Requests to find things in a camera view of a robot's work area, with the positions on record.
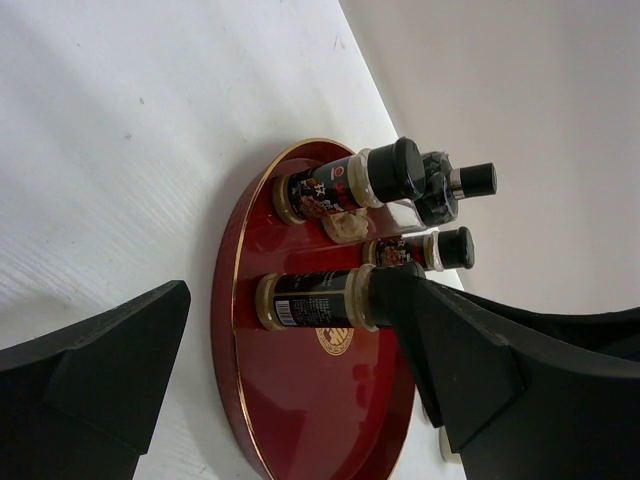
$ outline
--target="white backdrop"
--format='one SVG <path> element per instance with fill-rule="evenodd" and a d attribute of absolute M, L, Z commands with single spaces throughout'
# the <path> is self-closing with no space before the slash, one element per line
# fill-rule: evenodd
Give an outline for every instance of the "white backdrop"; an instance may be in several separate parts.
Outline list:
<path fill-rule="evenodd" d="M 400 134 L 456 165 L 465 288 L 540 311 L 640 304 L 640 2 L 342 0 Z"/>
<path fill-rule="evenodd" d="M 317 136 L 396 138 L 337 2 L 0 0 L 0 348 L 191 289 L 137 480 L 256 478 L 217 394 L 213 269 L 249 180 Z M 416 404 L 394 478 L 460 478 L 436 445 Z"/>

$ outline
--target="red tray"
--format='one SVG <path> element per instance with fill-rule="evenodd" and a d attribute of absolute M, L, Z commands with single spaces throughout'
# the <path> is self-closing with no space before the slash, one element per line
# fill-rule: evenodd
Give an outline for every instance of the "red tray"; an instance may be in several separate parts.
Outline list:
<path fill-rule="evenodd" d="M 270 196 L 274 176 L 352 153 L 325 139 L 284 151 L 245 190 L 218 253 L 211 299 L 216 379 L 236 440 L 264 478 L 386 479 L 406 437 L 414 383 L 393 331 L 271 332 L 254 311 L 267 273 L 360 265 L 359 246 L 335 247 L 317 221 L 285 225 Z"/>

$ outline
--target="logo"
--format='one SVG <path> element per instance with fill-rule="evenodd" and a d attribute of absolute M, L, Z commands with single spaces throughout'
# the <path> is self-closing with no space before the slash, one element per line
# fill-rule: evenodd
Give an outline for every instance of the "logo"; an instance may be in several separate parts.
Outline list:
<path fill-rule="evenodd" d="M 342 355 L 351 345 L 353 328 L 316 328 L 320 345 L 329 355 Z"/>

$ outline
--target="bottle label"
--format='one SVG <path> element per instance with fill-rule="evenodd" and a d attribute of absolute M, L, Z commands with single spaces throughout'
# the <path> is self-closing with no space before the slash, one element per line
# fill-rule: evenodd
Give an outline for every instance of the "bottle label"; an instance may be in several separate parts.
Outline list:
<path fill-rule="evenodd" d="M 376 265 L 391 267 L 403 265 L 407 262 L 417 262 L 426 268 L 424 258 L 424 237 L 393 237 L 378 240 L 375 249 Z"/>
<path fill-rule="evenodd" d="M 291 175 L 289 202 L 300 218 L 317 218 L 360 208 L 349 186 L 347 166 L 352 157 Z"/>
<path fill-rule="evenodd" d="M 273 310 L 285 327 L 352 327 L 347 314 L 351 270 L 285 275 L 276 283 Z"/>

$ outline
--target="white wall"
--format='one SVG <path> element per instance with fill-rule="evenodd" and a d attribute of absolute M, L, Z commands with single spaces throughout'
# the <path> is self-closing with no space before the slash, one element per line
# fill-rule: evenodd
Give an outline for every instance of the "white wall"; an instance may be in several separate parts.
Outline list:
<path fill-rule="evenodd" d="M 400 134 L 498 195 L 461 204 L 480 295 L 585 312 L 640 304 L 640 2 L 342 0 Z"/>

